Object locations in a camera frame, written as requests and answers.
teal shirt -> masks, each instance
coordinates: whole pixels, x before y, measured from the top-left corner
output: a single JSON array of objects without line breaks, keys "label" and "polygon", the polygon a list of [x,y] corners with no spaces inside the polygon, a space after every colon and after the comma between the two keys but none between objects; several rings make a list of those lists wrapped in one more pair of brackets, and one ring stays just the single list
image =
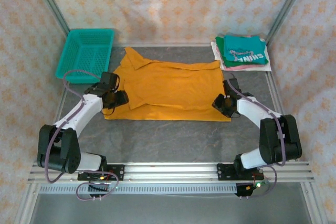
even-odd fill
[{"label": "teal shirt", "polygon": [[259,36],[246,38],[225,36],[224,37],[224,57],[233,62],[251,62],[255,64],[266,64],[264,41],[260,41]]}]

black mounting plate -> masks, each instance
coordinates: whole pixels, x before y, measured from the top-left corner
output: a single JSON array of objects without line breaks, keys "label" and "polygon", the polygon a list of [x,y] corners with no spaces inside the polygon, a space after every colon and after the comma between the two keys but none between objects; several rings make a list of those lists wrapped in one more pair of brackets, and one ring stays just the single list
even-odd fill
[{"label": "black mounting plate", "polygon": [[233,164],[217,164],[218,180],[264,180],[264,174],[257,168],[247,169],[243,172],[236,172]]},{"label": "black mounting plate", "polygon": [[[106,171],[116,174],[119,181],[124,180],[125,165],[108,164]],[[92,180],[97,181],[97,180],[99,180],[99,176],[101,176],[101,174],[97,175],[97,174],[94,174],[94,173],[81,173],[81,174],[78,174],[77,180],[78,181],[92,181]],[[108,176],[108,178],[102,180],[102,182],[115,181],[115,180],[116,180],[115,177]]]}]

orange floral backdrop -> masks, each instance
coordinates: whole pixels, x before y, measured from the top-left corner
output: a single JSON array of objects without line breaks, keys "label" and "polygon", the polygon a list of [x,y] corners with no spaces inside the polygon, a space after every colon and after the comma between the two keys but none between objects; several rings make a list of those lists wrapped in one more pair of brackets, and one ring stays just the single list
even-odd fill
[{"label": "orange floral backdrop", "polygon": [[209,43],[218,33],[267,34],[285,0],[56,0],[69,27],[115,28],[132,44]]},{"label": "orange floral backdrop", "polygon": [[330,221],[336,222],[336,0],[297,0],[270,47]]},{"label": "orange floral backdrop", "polygon": [[36,159],[39,128],[62,91],[65,36],[44,0],[0,0],[0,223],[13,223]]}]

folded clothes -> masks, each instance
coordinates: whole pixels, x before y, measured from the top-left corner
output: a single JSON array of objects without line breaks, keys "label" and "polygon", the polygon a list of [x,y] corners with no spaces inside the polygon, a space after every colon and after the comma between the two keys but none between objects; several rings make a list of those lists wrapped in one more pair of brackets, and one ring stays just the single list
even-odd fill
[{"label": "folded clothes", "polygon": [[224,65],[226,67],[237,67],[237,66],[242,66],[242,65],[255,65],[254,62],[240,62],[240,61],[237,61],[237,62],[234,62],[234,61],[229,61],[227,60],[225,57],[224,57],[224,38],[221,38],[221,37],[216,37],[216,43],[217,43],[217,46],[219,48],[219,52],[222,56],[222,59],[223,59],[223,62],[224,62]]},{"label": "folded clothes", "polygon": [[266,64],[264,54],[265,42],[260,41],[259,36],[235,37],[226,35],[224,37],[224,58],[233,62],[250,62],[253,64]]},{"label": "folded clothes", "polygon": [[224,61],[223,58],[221,56],[221,53],[219,52],[219,48],[216,44],[216,42],[211,41],[211,47],[212,47],[212,51],[214,53],[215,56],[215,60],[219,60],[220,63],[220,69],[224,70],[224,71],[269,71],[271,72],[271,65],[269,63],[269,56],[268,56],[268,52],[267,52],[267,47],[265,47],[265,55],[266,55],[266,59],[268,61],[267,64],[265,65],[260,65],[260,64],[248,64],[248,65],[240,65],[240,66],[236,66],[236,67],[226,67],[224,65]]}]

gray floor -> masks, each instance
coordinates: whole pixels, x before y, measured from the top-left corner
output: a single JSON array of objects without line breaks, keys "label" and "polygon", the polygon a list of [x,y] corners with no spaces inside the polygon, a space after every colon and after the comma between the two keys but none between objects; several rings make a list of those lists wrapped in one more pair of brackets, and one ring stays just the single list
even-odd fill
[{"label": "gray floor", "polygon": [[311,223],[300,183],[279,183],[268,195],[249,200],[204,196],[111,195],[82,202],[75,195],[44,194],[30,223]]},{"label": "gray floor", "polygon": [[[144,58],[162,61],[212,62],[211,47],[139,47]],[[125,55],[121,47],[112,51],[110,71]],[[235,72],[243,92],[274,109],[264,72]],[[88,85],[72,85],[84,92]],[[78,98],[66,96],[62,116],[77,104]],[[258,146],[259,129],[241,116],[229,123],[192,121],[108,121],[97,114],[79,138],[82,152],[107,157],[108,162],[230,162],[236,154]]]}]

